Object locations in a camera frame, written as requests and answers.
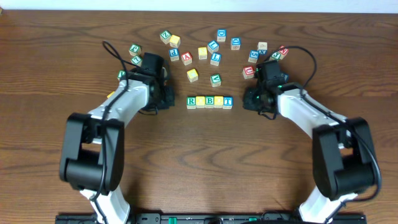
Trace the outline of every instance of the blue block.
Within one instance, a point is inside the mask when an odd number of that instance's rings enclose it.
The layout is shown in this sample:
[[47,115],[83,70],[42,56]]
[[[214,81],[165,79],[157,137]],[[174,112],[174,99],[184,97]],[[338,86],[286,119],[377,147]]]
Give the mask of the blue block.
[[239,37],[233,37],[231,39],[231,44],[232,45],[241,45],[241,39]]
[[251,50],[249,57],[258,59],[259,58],[259,52],[257,50]]
[[178,56],[179,55],[178,49],[170,49],[169,55],[170,57]]
[[233,106],[234,99],[231,96],[224,96],[224,106]]
[[217,37],[226,37],[226,29],[217,30]]
[[267,54],[267,50],[259,50],[259,54],[265,55],[265,54]]
[[213,53],[213,55],[211,55],[211,60],[216,61],[216,62],[220,62],[221,61],[221,54]]
[[218,43],[217,43],[217,41],[215,41],[215,40],[212,40],[209,44],[208,44],[208,46],[211,48],[211,49],[216,49],[217,47],[218,47]]

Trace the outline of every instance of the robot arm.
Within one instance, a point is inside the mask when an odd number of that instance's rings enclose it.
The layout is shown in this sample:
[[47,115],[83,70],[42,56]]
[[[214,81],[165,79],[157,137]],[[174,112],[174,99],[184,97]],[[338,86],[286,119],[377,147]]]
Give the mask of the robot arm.
[[[285,75],[275,60],[257,65],[256,77],[257,87],[249,88],[245,93],[244,108],[259,114],[274,113],[274,118],[280,114],[313,139],[313,176],[317,186],[298,209],[301,220],[331,222],[345,202],[354,200],[376,183],[376,171],[369,153],[374,158],[376,156],[367,122],[362,118],[347,119],[335,114],[308,96],[305,90],[300,92],[300,85],[285,84]],[[303,100],[302,94],[306,95],[306,100]],[[361,136],[369,152],[344,126],[325,116],[316,107],[329,111]],[[345,147],[352,147],[353,154],[342,157],[340,149]]]
[[103,122],[105,106],[125,89],[125,79],[119,82],[114,94],[99,107],[88,114],[73,113],[68,118],[60,161],[60,178],[69,182],[72,188],[79,190],[88,200],[96,195],[101,185],[103,154],[83,149],[82,143],[106,143],[103,189],[96,202],[90,200],[99,223],[103,223],[101,213],[112,224],[126,223],[129,216],[130,205],[125,201],[119,186],[124,168],[124,128],[141,109],[157,111],[174,105],[173,89],[165,85],[170,72],[163,67],[163,62],[160,56],[146,53],[141,67],[127,74],[128,89],[114,102]]

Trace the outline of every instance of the wooden table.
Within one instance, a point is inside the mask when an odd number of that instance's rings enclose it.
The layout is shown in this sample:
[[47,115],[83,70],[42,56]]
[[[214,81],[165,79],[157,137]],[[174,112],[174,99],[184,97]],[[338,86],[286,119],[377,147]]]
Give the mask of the wooden table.
[[[197,48],[228,31],[219,67],[198,61]],[[172,62],[176,106],[137,115],[126,130],[121,187],[136,207],[165,213],[261,213],[293,210],[314,188],[311,139],[294,123],[269,121],[242,108],[242,69],[259,41],[269,49],[300,45],[318,60],[307,90],[349,118],[365,118],[373,134],[383,189],[364,212],[369,223],[398,222],[398,16],[376,14],[5,11],[0,17],[1,223],[53,223],[59,213],[91,213],[83,196],[58,177],[65,122],[96,108],[115,90],[120,63],[101,46],[109,40],[129,59],[132,43],[169,59],[159,38],[181,36]],[[231,37],[242,39],[231,51]],[[312,61],[291,50],[281,66],[303,83]],[[195,68],[199,81],[189,83]],[[212,88],[210,75],[223,82]],[[232,110],[187,110],[188,95],[231,95]]]

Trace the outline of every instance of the alphabet block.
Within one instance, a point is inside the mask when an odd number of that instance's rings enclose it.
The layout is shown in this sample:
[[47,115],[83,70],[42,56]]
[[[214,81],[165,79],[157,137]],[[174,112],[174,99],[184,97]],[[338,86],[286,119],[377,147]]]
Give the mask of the alphabet block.
[[247,66],[243,68],[243,77],[244,79],[253,78],[254,77],[254,68],[253,66]]
[[221,85],[221,76],[219,74],[212,75],[210,77],[210,82],[212,87],[220,86]]
[[176,60],[180,60],[180,53],[178,52],[178,49],[170,49],[169,55],[170,55],[170,60],[172,62],[174,62]]
[[217,41],[225,42],[225,40],[226,40],[226,29],[217,30]]
[[241,48],[241,39],[239,37],[231,38],[231,50],[239,50]]
[[178,48],[181,44],[181,38],[177,35],[172,35],[170,38],[170,46]]
[[283,58],[286,57],[287,52],[289,52],[289,50],[288,49],[283,49],[283,50],[280,50],[278,52],[280,53],[280,59],[282,60]]
[[214,108],[222,108],[224,106],[224,97],[215,96],[214,97]]
[[206,96],[205,108],[214,108],[214,96]]
[[221,54],[219,54],[219,53],[214,53],[214,54],[211,56],[210,65],[216,65],[216,66],[218,66],[218,65],[220,64],[220,61],[221,61]]
[[197,96],[197,108],[205,108],[206,98],[204,96]]
[[172,34],[169,31],[167,31],[167,30],[165,30],[165,31],[160,33],[160,39],[162,40],[162,42],[164,44],[170,43],[170,38],[171,37],[172,37]]
[[260,54],[266,54],[267,50],[268,50],[268,43],[267,42],[259,42],[257,44],[257,51]]
[[187,76],[190,82],[194,82],[199,79],[198,72],[195,69],[187,71]]
[[136,56],[136,55],[140,55],[141,54],[141,47],[138,46],[137,44],[132,44],[130,47],[130,55],[131,56]]
[[208,45],[207,45],[207,50],[212,54],[218,51],[219,45],[217,41],[212,40]]
[[275,52],[271,55],[271,58],[269,60],[279,60],[281,55],[281,53]]
[[257,63],[258,58],[259,58],[259,52],[257,50],[251,50],[248,61],[252,63]]
[[192,63],[192,55],[190,52],[185,52],[184,54],[181,54],[181,60],[184,65],[189,65]]
[[233,98],[230,96],[224,96],[224,105],[223,109],[232,109],[233,106]]
[[126,74],[125,71],[120,70],[120,71],[119,71],[119,74],[118,74],[118,80],[120,81],[120,79],[121,79],[125,74]]
[[198,53],[199,53],[199,60],[207,59],[207,49],[206,49],[206,47],[199,47],[198,48]]
[[138,65],[138,66],[141,66],[142,65],[142,59],[137,55],[137,56],[134,56],[132,59],[131,59],[131,63],[133,63],[134,65]]
[[196,109],[197,108],[197,98],[196,97],[187,97],[187,109]]

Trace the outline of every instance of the white wall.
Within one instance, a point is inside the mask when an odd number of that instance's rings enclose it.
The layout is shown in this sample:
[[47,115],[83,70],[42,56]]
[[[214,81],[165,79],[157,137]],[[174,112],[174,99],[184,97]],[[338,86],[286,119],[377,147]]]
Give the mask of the white wall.
[[398,13],[398,0],[0,0],[4,9]]

